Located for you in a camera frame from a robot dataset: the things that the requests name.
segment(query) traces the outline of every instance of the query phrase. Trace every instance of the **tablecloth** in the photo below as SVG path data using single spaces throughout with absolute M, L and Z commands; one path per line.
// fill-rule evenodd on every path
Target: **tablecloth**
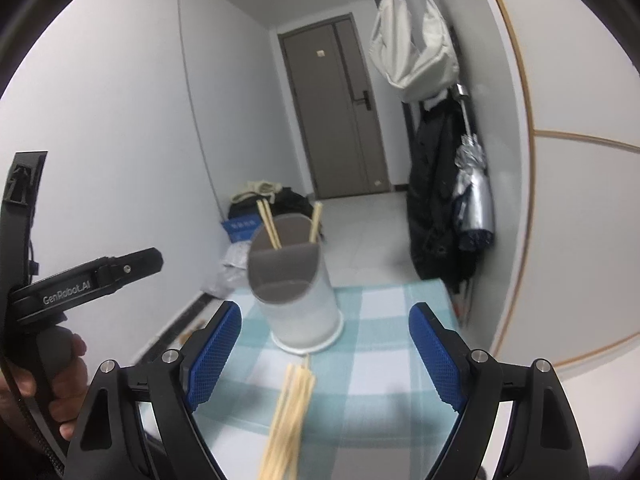
M 301 480 L 423 480 L 454 425 L 408 332 L 408 313 L 425 301 L 456 329 L 440 281 L 336 289 L 345 317 L 340 339 L 311 357 L 318 377 L 303 430 Z M 255 479 L 288 363 L 248 291 L 231 298 L 242 331 L 208 402 L 195 418 L 230 480 Z

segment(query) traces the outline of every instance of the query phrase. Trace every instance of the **blue box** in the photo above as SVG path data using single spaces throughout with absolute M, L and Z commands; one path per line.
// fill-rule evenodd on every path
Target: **blue box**
M 262 225 L 260 215 L 245 215 L 222 222 L 222 227 L 229 235 L 231 243 L 251 240 L 254 233 Z

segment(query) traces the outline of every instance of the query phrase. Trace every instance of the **finger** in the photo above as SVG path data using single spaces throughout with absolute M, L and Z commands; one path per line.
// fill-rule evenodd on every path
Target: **finger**
M 49 413 L 51 413 L 53 420 L 56 422 L 67 422 L 78 418 L 85 395 L 86 392 L 68 399 L 57 399 L 50 402 Z
M 82 357 L 86 354 L 86 343 L 78 334 L 73 334 L 72 343 L 74 348 L 74 355 L 76 357 Z
M 74 431 L 76 430 L 76 421 L 72 420 L 71 422 L 65 422 L 60 426 L 60 435 L 66 441 L 70 441 L 74 436 Z
M 82 359 L 76 358 L 65 370 L 56 375 L 51 383 L 51 389 L 57 398 L 66 399 L 82 394 L 88 381 L 86 364 Z
M 20 393 L 25 397 L 33 397 L 36 393 L 36 381 L 28 370 L 20 368 L 14 364 L 9 363 L 11 369 L 11 375 L 14 376 L 15 383 L 18 385 Z M 0 393 L 8 392 L 9 385 L 6 382 L 6 378 L 0 372 Z

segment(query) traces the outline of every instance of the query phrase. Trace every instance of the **tiled floor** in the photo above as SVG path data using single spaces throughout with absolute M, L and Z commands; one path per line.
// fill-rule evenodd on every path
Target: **tiled floor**
M 333 286 L 419 281 L 409 254 L 404 193 L 325 200 L 324 255 Z

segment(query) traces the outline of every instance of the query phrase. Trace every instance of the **black bag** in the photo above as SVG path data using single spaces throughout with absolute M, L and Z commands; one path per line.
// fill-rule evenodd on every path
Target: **black bag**
M 228 219 L 238 218 L 240 216 L 259 214 L 257 202 L 265 197 L 263 195 L 254 195 L 232 204 L 229 208 Z M 282 191 L 276 193 L 275 201 L 271 204 L 271 213 L 273 216 L 284 215 L 286 213 L 302 213 L 309 218 L 314 213 L 314 208 L 309 200 L 302 195 L 294 192 L 290 187 L 282 188 Z
M 478 260 L 477 253 L 460 251 L 453 225 L 455 159 L 464 132 L 462 110 L 452 97 L 423 112 L 406 196 L 415 270 L 422 280 L 442 279 L 454 292 L 475 273 Z

